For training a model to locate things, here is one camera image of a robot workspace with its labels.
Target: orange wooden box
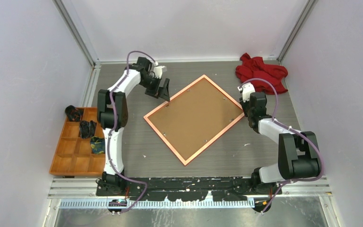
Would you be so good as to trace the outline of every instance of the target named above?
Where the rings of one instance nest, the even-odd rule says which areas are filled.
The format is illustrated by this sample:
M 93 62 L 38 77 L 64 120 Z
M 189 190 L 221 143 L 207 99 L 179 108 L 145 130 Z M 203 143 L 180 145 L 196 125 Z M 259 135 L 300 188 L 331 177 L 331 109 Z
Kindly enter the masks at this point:
M 82 119 L 94 121 L 96 108 L 78 107 L 83 112 Z M 60 134 L 58 146 L 49 173 L 59 176 L 101 176 L 104 171 L 105 154 L 92 153 L 90 138 L 82 139 L 79 132 L 80 122 L 71 122 L 66 117 Z M 104 137 L 101 125 L 97 122 L 95 136 Z
M 187 165 L 243 116 L 240 104 L 203 75 L 144 119 Z

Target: gray table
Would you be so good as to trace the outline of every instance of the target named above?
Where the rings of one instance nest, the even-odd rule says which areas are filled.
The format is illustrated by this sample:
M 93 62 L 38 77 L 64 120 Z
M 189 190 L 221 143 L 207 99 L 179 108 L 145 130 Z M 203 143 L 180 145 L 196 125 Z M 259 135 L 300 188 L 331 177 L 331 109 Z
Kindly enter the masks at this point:
M 239 79 L 234 70 L 240 61 L 164 63 L 168 69 L 163 78 L 169 78 L 169 92 L 174 95 L 203 74 L 210 77 L 230 96 L 238 100 Z M 99 74 L 96 94 L 112 86 L 123 74 L 125 64 L 104 64 Z M 143 116 L 160 105 L 158 100 L 144 94 L 137 86 L 127 98 L 129 122 L 123 134 L 123 162 L 125 173 L 132 177 L 178 176 L 235 176 L 251 175 L 256 167 L 268 166 L 277 161 L 277 144 L 255 133 L 246 118 L 240 120 L 196 159 L 184 166 L 170 151 Z M 268 113 L 275 106 L 273 96 L 268 96 Z M 279 96 L 277 119 L 299 129 L 288 93 Z

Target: purple cable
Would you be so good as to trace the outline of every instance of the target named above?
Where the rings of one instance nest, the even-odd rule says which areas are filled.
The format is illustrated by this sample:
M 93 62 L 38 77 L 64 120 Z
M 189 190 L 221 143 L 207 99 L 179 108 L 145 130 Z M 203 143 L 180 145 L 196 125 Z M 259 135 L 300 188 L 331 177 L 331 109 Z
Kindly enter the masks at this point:
M 130 179 L 130 178 L 128 178 L 128 177 L 125 177 L 125 176 L 123 176 L 121 173 L 119 173 L 119 171 L 117 171 L 117 169 L 115 168 L 115 165 L 113 164 L 113 162 L 112 162 L 112 159 L 111 159 L 111 153 L 109 152 L 109 144 L 110 144 L 110 142 L 111 142 L 111 140 L 110 140 L 110 137 L 111 137 L 111 135 L 112 135 L 112 132 L 116 129 L 116 126 L 117 126 L 117 123 L 118 123 L 118 118 L 117 118 L 117 112 L 116 112 L 116 107 L 115 107 L 115 101 L 113 100 L 113 92 L 117 89 L 117 88 L 119 88 L 119 86 L 120 86 L 120 84 L 122 84 L 123 83 L 123 81 L 125 81 L 126 80 L 126 78 L 129 76 L 129 57 L 130 57 L 130 54 L 132 54 L 132 53 L 142 53 L 142 54 L 144 54 L 144 55 L 146 55 L 146 56 L 148 56 L 153 62 L 155 62 L 155 60 L 151 57 L 151 56 L 149 56 L 148 54 L 146 54 L 146 53 L 144 53 L 144 52 L 142 52 L 142 51 L 131 51 L 129 54 L 127 54 L 127 58 L 126 58 L 126 76 L 125 77 L 123 77 L 123 79 L 122 80 L 120 80 L 119 82 L 118 82 L 118 84 L 110 91 L 110 93 L 109 93 L 109 98 L 111 99 L 111 105 L 112 105 L 112 108 L 113 108 L 113 115 L 114 115 L 114 124 L 113 124 L 113 128 L 109 131 L 109 138 L 108 138 L 108 144 L 107 144 L 107 146 L 106 146 L 106 150 L 108 151 L 108 160 L 109 160 L 109 164 L 111 164 L 111 167 L 112 167 L 112 169 L 115 171 L 115 173 L 117 174 L 117 175 L 119 175 L 121 178 L 123 178 L 124 180 L 126 180 L 126 181 L 129 181 L 129 182 L 133 182 L 133 183 L 139 183 L 139 184 L 143 184 L 145 187 L 144 187 L 144 190 L 143 190 L 143 192 L 140 194 L 140 196 L 136 199 L 136 201 L 134 201 L 134 203 L 131 205 L 131 206 L 129 206 L 128 208 L 126 208 L 126 209 L 124 209 L 124 210 L 122 210 L 120 213 L 122 214 L 122 213 L 124 213 L 124 212 L 127 212 L 127 211 L 129 211 L 132 207 L 134 207 L 134 205 L 136 205 L 136 203 L 144 196 L 144 194 L 145 194 L 145 192 L 147 191 L 147 187 L 148 187 L 148 184 L 146 183 L 146 182 L 143 182 L 143 181 L 136 181 L 136 180 L 133 180 L 133 179 Z
M 291 127 L 288 127 L 287 125 L 277 121 L 275 119 L 275 116 L 276 116 L 276 111 L 277 111 L 277 107 L 278 107 L 278 98 L 277 98 L 277 93 L 276 93 L 276 89 L 275 87 L 273 87 L 273 85 L 271 83 L 269 83 L 268 81 L 264 80 L 264 79 L 260 79 L 260 78 L 252 78 L 252 79 L 249 79 L 249 80 L 246 80 L 244 83 L 242 83 L 242 85 L 240 87 L 242 87 L 244 84 L 246 83 L 250 83 L 251 81 L 253 80 L 259 80 L 259 81 L 262 81 L 262 82 L 265 82 L 267 83 L 273 90 L 273 93 L 275 94 L 275 99 L 276 99 L 276 104 L 275 104 L 275 109 L 273 110 L 273 114 L 272 114 L 272 121 L 279 125 L 280 127 L 284 128 L 284 129 L 287 129 L 289 131 L 292 131 L 294 134 L 298 135 L 299 137 L 301 137 L 304 141 L 306 141 L 312 148 L 314 148 L 315 152 L 317 153 L 318 157 L 319 157 L 319 160 L 320 160 L 320 174 L 318 174 L 318 176 L 314 177 L 314 178 L 309 178 L 309 179 L 303 179 L 303 178 L 298 178 L 298 179 L 291 179 L 291 180 L 285 180 L 285 181 L 281 181 L 280 182 L 280 186 L 277 188 L 275 194 L 272 196 L 272 198 L 269 200 L 269 202 L 267 203 L 267 205 L 265 206 L 265 208 L 262 210 L 261 213 L 263 213 L 264 211 L 266 211 L 266 209 L 270 206 L 271 202 L 273 201 L 273 199 L 275 198 L 275 196 L 277 195 L 277 193 L 280 191 L 280 189 L 285 186 L 286 184 L 288 183 L 294 183 L 294 182 L 297 182 L 297 181 L 305 181 L 305 182 L 309 182 L 309 181 L 316 181 L 316 180 L 319 180 L 323 174 L 324 174 L 324 166 L 325 166 L 325 162 L 323 160 L 323 157 L 321 156 L 320 154 L 320 151 L 319 149 L 317 148 L 317 146 L 311 142 L 311 140 L 309 140 L 307 137 L 305 137 L 304 135 L 302 135 L 300 132 L 298 132 L 297 130 L 291 128 Z

